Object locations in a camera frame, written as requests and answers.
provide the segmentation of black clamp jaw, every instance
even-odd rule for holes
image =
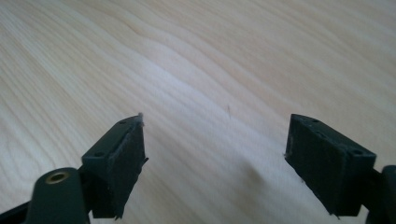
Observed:
[[[117,122],[82,156],[82,166],[62,168],[35,182],[32,200],[0,215],[0,223],[90,223],[122,217],[124,206],[148,160],[143,116]]]
[[[317,119],[291,115],[285,159],[336,216],[370,211],[367,224],[396,224],[396,166],[374,169],[376,155]]]

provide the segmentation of clamp jaw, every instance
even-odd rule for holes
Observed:
[[[0,215],[0,223],[90,223],[122,217],[124,206],[148,160],[143,116],[117,122],[82,156],[82,166],[61,168],[35,182],[32,200]]]
[[[355,217],[364,205],[366,223],[396,224],[396,166],[380,174],[375,158],[319,120],[291,115],[286,162],[330,214]]]

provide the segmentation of screw hole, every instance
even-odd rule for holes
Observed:
[[[66,180],[68,177],[69,177],[69,173],[67,173],[67,172],[55,173],[55,174],[47,177],[46,183],[47,184],[58,184],[64,180]]]
[[[94,156],[95,157],[103,157],[105,155],[105,153],[103,152],[95,152]]]

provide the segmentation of wooden table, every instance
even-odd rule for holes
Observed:
[[[118,223],[363,223],[284,161],[290,114],[396,163],[391,0],[1,1],[0,211],[143,112]],[[113,220],[93,220],[92,223]]]

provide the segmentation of light wood surface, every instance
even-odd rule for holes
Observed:
[[[0,2],[0,212],[143,112],[117,223],[363,223],[284,161],[291,113],[396,163],[396,2]],[[113,223],[93,220],[92,223]]]

